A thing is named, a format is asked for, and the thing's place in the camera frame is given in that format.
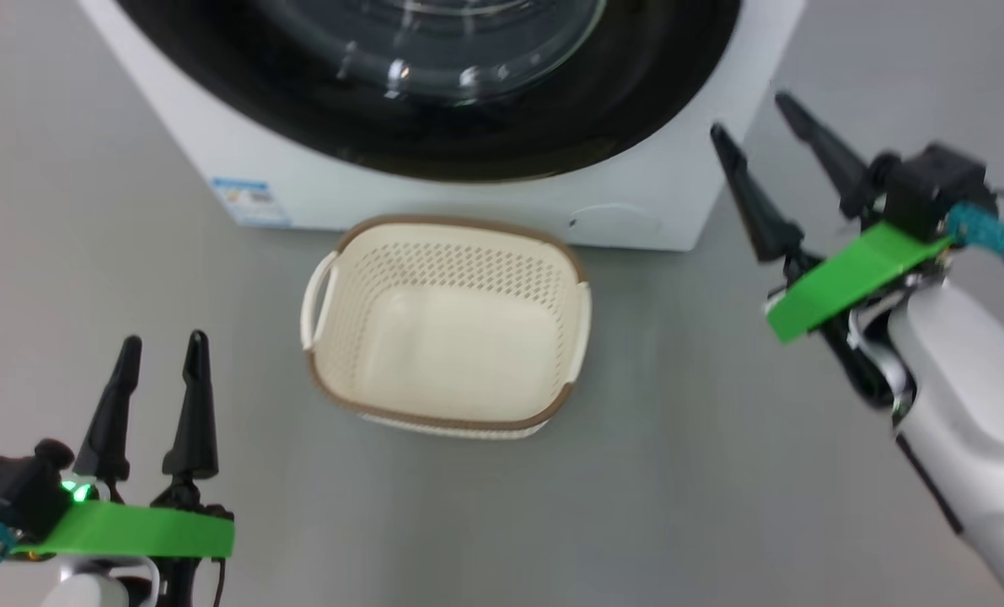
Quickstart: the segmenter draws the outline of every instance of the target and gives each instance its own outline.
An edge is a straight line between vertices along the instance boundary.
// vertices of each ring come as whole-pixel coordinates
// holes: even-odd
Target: green tape
[[[74,504],[39,546],[13,552],[97,554],[102,557],[232,557],[235,525],[167,508],[86,501]]]
[[[923,243],[889,224],[876,224],[794,283],[768,310],[768,324],[779,341],[790,342],[922,261],[940,255],[950,243],[950,239]]]

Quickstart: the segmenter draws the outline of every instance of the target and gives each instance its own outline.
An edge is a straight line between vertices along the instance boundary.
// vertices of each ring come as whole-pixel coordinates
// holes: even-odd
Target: white washing machine
[[[690,250],[803,0],[80,0],[244,226]]]

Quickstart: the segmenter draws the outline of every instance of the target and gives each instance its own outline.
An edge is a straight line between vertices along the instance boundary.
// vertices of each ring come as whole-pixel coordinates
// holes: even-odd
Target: gray floor
[[[1004,0],[812,0],[775,83],[864,154],[941,135],[1004,183]],[[815,249],[848,241],[770,103],[747,146]],[[1004,604],[820,343],[775,343],[775,269],[724,201],[691,254],[580,252],[581,381],[516,444],[317,395],[297,308],[333,242],[235,227],[69,0],[0,1],[0,452],[77,444],[134,331],[124,495],[152,499],[189,331],[209,331],[224,472],[204,492],[239,516],[228,607]],[[1004,319],[998,264],[958,276]],[[1,570],[0,604],[38,604],[53,576]],[[208,566],[199,604],[212,588]]]

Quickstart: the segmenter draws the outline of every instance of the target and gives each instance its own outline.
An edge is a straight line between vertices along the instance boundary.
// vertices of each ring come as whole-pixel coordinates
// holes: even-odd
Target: sticker
[[[244,226],[290,226],[281,204],[265,182],[222,180],[214,178],[210,184],[221,203],[237,223]]]

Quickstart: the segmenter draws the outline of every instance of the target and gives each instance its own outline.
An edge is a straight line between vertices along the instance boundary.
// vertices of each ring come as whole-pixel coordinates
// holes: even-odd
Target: perforated basket
[[[321,391],[364,419],[520,438],[568,396],[590,325],[579,262],[550,235],[390,216],[352,228],[318,265],[300,338]]]

